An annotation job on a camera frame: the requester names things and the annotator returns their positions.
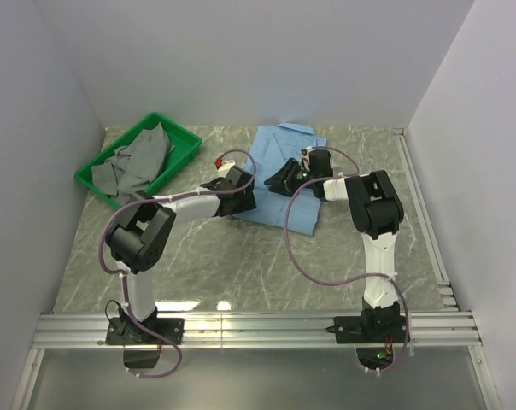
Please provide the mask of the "light blue long sleeve shirt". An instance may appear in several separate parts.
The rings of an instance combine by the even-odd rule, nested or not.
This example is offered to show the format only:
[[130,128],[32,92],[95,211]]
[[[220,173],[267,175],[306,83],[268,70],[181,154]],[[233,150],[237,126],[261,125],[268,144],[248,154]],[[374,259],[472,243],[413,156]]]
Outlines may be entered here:
[[[308,126],[280,123],[276,126],[260,126],[250,147],[250,154],[257,165],[253,189],[256,208],[235,217],[258,224],[284,227],[286,209],[290,198],[271,192],[265,180],[274,175],[290,158],[299,160],[301,150],[309,146],[325,146],[327,140],[315,134]],[[310,189],[302,191],[293,202],[288,229],[312,236],[318,221],[320,200]]]

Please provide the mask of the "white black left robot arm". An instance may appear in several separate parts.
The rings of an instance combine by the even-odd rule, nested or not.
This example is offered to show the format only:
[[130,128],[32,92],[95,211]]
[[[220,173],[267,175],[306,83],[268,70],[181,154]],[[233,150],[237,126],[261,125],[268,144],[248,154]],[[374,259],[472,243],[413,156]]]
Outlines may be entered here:
[[222,166],[219,176],[193,191],[174,196],[133,195],[112,222],[103,242],[116,261],[122,302],[113,333],[133,344],[152,343],[168,328],[157,317],[153,269],[163,255],[171,230],[201,218],[225,217],[256,208],[255,176],[234,164]]

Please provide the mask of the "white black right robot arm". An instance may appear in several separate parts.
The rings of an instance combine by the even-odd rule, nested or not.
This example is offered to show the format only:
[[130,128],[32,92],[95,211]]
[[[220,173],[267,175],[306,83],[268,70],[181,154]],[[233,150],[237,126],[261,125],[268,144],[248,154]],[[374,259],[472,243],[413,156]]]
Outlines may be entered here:
[[346,202],[365,250],[366,285],[361,311],[361,331],[370,341],[380,341],[400,321],[399,296],[394,277],[395,246],[404,209],[388,173],[334,175],[329,149],[302,150],[300,161],[290,158],[264,181],[277,194],[296,198],[305,188],[327,202]]

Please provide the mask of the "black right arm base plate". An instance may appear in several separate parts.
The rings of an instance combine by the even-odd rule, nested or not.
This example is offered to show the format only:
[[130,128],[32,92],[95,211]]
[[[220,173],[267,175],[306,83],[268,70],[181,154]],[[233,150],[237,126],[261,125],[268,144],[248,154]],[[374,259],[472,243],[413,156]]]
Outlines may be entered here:
[[337,344],[403,343],[407,324],[402,316],[387,321],[364,316],[337,316],[325,330],[335,336]]

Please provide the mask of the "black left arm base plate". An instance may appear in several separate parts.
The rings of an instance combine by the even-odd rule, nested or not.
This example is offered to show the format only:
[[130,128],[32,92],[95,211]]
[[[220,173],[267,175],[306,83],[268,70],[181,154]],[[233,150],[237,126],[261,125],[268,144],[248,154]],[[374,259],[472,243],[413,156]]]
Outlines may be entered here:
[[[177,345],[181,344],[184,320],[153,319],[144,324],[154,333],[162,335]],[[112,318],[109,321],[105,343],[110,346],[153,345],[161,340],[138,327],[130,318]]]

